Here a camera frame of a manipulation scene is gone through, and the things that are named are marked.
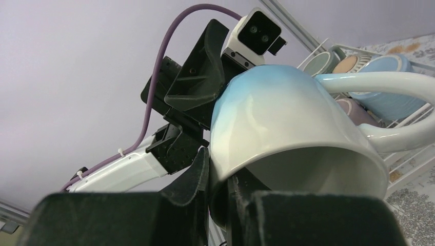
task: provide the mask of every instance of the rack wire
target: rack wire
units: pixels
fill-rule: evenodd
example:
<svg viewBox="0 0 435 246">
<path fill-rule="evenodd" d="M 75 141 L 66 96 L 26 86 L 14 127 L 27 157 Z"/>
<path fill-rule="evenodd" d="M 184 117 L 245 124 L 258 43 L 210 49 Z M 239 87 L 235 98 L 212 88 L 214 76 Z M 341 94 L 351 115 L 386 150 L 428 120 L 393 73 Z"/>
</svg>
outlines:
<svg viewBox="0 0 435 246">
<path fill-rule="evenodd" d="M 300 69 L 302 65 L 306 64 L 310 58 L 314 57 L 316 52 L 321 47 L 327 50 L 328 46 L 338 46 L 343 49 L 347 55 L 355 53 L 383 55 L 351 46 L 335 44 L 329 38 L 327 38 L 305 60 L 303 60 L 301 64 L 299 64 L 298 69 Z M 416 63 L 414 61 L 411 61 L 411 65 L 413 66 L 414 71 L 417 73 L 435 76 L 434 66 Z M 340 93 L 334 97 L 335 99 L 338 99 L 341 97 L 346 97 L 346 94 Z M 431 104 L 425 104 L 405 119 L 397 119 L 393 121 L 382 120 L 379 118 L 376 119 L 385 128 L 397 128 L 415 124 L 416 122 L 421 121 L 429 116 L 432 111 L 433 106 Z M 430 171 L 435 166 L 435 143 L 417 150 L 397 153 L 379 153 L 379 155 L 384 159 L 385 165 L 389 169 L 390 180 L 387 190 L 387 196 L 389 196 L 393 192 L 415 180 L 417 177 Z"/>
</svg>

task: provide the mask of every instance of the white mug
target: white mug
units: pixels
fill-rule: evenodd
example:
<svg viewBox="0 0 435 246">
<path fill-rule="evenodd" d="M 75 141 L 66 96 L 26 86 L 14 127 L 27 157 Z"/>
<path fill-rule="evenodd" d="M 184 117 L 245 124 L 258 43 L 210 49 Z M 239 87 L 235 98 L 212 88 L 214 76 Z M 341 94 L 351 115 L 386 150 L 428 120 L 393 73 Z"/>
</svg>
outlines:
<svg viewBox="0 0 435 246">
<path fill-rule="evenodd" d="M 407 94 L 435 103 L 435 78 L 406 72 L 321 74 L 263 65 L 233 78 L 216 101 L 210 130 L 210 212 L 216 193 L 246 167 L 271 190 L 366 195 L 383 199 L 388 172 L 378 152 L 435 142 L 435 115 L 401 128 L 355 126 L 329 95 Z"/>
</svg>

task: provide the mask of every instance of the green cup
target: green cup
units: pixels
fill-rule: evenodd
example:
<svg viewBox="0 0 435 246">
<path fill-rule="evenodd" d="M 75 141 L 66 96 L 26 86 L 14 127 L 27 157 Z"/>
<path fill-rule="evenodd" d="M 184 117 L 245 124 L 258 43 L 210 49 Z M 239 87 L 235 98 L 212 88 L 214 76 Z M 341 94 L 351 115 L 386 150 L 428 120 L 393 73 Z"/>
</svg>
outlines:
<svg viewBox="0 0 435 246">
<path fill-rule="evenodd" d="M 346 54 L 343 50 L 338 46 L 332 46 L 328 51 L 322 52 L 311 59 L 304 67 L 304 72 L 311 76 L 332 73 L 338 63 L 344 58 L 346 58 Z"/>
</svg>

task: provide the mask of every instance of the cable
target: cable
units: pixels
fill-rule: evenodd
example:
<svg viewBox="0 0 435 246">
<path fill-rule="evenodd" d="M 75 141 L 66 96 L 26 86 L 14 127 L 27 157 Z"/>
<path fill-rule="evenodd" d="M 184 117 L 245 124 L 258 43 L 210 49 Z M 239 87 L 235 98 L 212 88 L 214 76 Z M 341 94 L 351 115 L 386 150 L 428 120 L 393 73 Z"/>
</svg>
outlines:
<svg viewBox="0 0 435 246">
<path fill-rule="evenodd" d="M 126 149 L 123 152 L 124 155 L 127 155 L 127 154 L 133 152 L 134 150 L 136 150 L 145 138 L 145 134 L 147 133 L 147 129 L 148 129 L 149 121 L 150 121 L 152 102 L 154 100 L 155 87 L 157 84 L 157 75 L 159 74 L 161 62 L 163 60 L 163 57 L 164 57 L 165 52 L 166 52 L 166 48 L 168 47 L 168 44 L 169 44 L 169 41 L 170 41 L 172 35 L 174 34 L 176 28 L 178 27 L 178 25 L 181 23 L 181 21 L 184 18 L 186 18 L 189 14 L 196 12 L 198 10 L 214 10 L 214 11 L 218 11 L 218 12 L 227 14 L 227 15 L 229 15 L 237 20 L 240 20 L 242 18 L 240 15 L 234 13 L 233 11 L 226 9 L 224 7 L 218 6 L 218 5 L 214 5 L 214 4 L 193 5 L 187 9 L 185 9 L 183 12 L 181 12 L 175 18 L 175 20 L 172 22 L 171 26 L 169 26 L 168 31 L 166 31 L 165 37 L 163 38 L 162 44 L 160 45 L 159 52 L 157 53 L 157 58 L 155 59 L 154 69 L 153 69 L 152 75 L 151 75 L 150 88 L 149 88 L 149 92 L 148 92 L 148 99 L 147 99 L 147 107 L 145 110 L 144 124 L 142 125 L 141 134 L 139 135 L 139 138 L 137 138 L 136 142 L 131 147 L 129 147 L 128 149 Z M 116 155 L 100 162 L 99 164 L 90 168 L 88 171 L 84 172 L 82 174 L 82 177 L 88 176 L 89 174 L 95 172 L 96 170 L 104 167 L 105 165 L 107 165 L 107 164 L 109 164 L 109 163 L 111 163 L 119 158 L 121 158 L 121 154 L 116 154 Z M 79 180 L 80 180 L 79 177 L 76 177 L 76 178 L 70 180 L 68 183 L 66 183 L 62 187 L 62 190 L 66 190 L 70 185 L 74 184 L 75 182 L 77 182 Z"/>
</svg>

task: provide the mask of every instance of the patterned table surface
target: patterned table surface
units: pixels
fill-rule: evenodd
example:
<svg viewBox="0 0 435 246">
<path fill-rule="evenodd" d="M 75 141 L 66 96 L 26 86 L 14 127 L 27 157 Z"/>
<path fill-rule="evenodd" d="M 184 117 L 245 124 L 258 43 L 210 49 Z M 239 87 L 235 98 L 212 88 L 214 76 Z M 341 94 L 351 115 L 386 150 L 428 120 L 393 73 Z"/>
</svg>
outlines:
<svg viewBox="0 0 435 246">
<path fill-rule="evenodd" d="M 435 34 L 362 49 L 381 54 L 402 53 L 411 61 L 435 66 Z M 386 202 L 396 216 L 409 245 L 435 245 L 435 167 L 394 192 Z"/>
</svg>

